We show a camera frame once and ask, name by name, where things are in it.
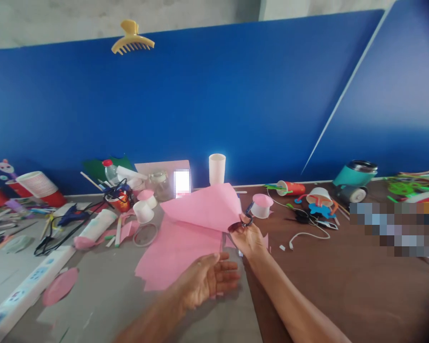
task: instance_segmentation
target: gray table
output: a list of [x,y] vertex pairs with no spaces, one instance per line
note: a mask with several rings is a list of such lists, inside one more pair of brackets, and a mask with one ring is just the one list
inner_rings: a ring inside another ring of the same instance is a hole
[[[72,201],[97,199],[76,197]],[[160,206],[155,212],[152,222],[159,226],[163,216]],[[0,251],[0,304],[44,259],[33,256],[45,219],[38,221],[21,233],[35,238],[31,246],[16,254]],[[51,307],[44,307],[40,298],[3,342],[58,343],[64,334],[63,342],[111,342],[158,293],[144,293],[144,281],[134,275],[145,251],[127,240],[120,248],[101,244],[88,252],[76,252],[67,267],[77,267],[80,274],[68,296]],[[262,342],[242,260],[235,249],[225,251],[239,265],[238,292],[209,300],[190,312],[169,341]]]

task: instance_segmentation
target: wooden table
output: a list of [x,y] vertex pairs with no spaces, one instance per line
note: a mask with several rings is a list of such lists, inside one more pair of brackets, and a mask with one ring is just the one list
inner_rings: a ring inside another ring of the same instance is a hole
[[[329,184],[319,186],[331,189]],[[306,184],[309,191],[315,184]],[[245,187],[243,210],[263,187]],[[386,202],[383,182],[369,184],[366,202]],[[286,204],[295,197],[270,195]],[[269,234],[271,254],[292,283],[337,325],[353,343],[416,342],[429,327],[429,264],[414,257],[392,257],[379,246],[378,236],[365,235],[363,225],[350,225],[338,214],[338,231],[329,230],[329,240],[301,235],[323,236],[318,228],[286,221],[294,213],[274,204],[269,219],[256,219],[263,235]],[[246,275],[264,343],[291,342],[270,299],[244,258]]]

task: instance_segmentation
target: white power strip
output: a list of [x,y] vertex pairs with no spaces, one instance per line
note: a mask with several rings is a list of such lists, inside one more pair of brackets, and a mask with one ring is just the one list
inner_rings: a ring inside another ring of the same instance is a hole
[[0,342],[75,253],[69,245],[54,250],[0,305]]

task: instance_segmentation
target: blue wall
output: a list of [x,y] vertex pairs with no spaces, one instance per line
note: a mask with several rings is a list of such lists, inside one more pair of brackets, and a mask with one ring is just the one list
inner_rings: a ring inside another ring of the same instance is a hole
[[114,55],[116,39],[0,50],[0,161],[42,170],[65,194],[96,192],[85,159],[189,159],[208,185],[299,177],[383,11],[146,34],[155,49]]
[[429,0],[394,4],[303,179],[331,180],[353,159],[379,176],[429,170]]

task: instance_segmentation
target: scissors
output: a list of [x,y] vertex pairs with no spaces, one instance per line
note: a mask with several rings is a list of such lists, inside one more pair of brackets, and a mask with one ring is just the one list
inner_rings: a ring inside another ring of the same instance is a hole
[[235,230],[239,229],[240,227],[245,228],[247,226],[250,226],[253,223],[253,216],[249,214],[249,211],[251,211],[253,204],[254,204],[254,202],[252,202],[245,211],[245,216],[249,218],[249,222],[247,222],[247,223],[245,223],[243,221],[236,222],[236,223],[232,224],[231,226],[229,226],[229,228],[228,228],[229,232],[234,232]]

